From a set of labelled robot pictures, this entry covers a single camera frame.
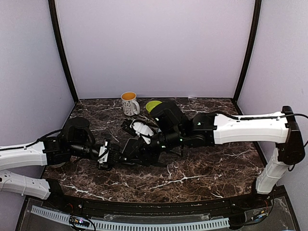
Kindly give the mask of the dark green phone case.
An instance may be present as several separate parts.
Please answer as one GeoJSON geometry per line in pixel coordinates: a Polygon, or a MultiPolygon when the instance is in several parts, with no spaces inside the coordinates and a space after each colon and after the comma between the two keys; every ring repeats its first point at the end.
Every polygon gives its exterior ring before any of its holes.
{"type": "Polygon", "coordinates": [[[121,161],[129,164],[142,164],[141,148],[143,145],[143,138],[129,138],[122,151],[121,161]]]}

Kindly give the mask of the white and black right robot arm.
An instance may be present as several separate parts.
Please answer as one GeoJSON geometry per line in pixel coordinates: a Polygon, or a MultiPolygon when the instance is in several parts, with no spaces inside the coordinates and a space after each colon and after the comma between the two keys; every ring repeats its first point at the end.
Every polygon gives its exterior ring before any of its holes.
{"type": "Polygon", "coordinates": [[[175,147],[209,147],[231,142],[275,143],[272,157],[257,177],[253,192],[246,197],[250,209],[264,201],[287,169],[305,157],[305,144],[296,114],[290,106],[265,115],[229,115],[221,111],[198,113],[189,119],[174,102],[163,102],[150,111],[159,127],[154,132],[146,123],[126,120],[122,128],[131,134],[123,150],[128,162],[158,166],[159,156],[175,147]]]}

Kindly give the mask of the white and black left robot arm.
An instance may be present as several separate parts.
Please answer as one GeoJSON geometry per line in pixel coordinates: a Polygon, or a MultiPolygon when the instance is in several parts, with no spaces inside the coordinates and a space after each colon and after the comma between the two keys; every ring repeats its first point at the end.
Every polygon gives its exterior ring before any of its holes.
{"type": "Polygon", "coordinates": [[[35,179],[10,170],[27,166],[60,166],[71,157],[88,159],[102,170],[125,161],[118,145],[109,139],[97,144],[90,123],[83,117],[67,120],[60,130],[50,132],[33,143],[2,147],[0,150],[0,189],[4,192],[33,196],[49,202],[58,210],[68,206],[57,180],[35,179]]]}

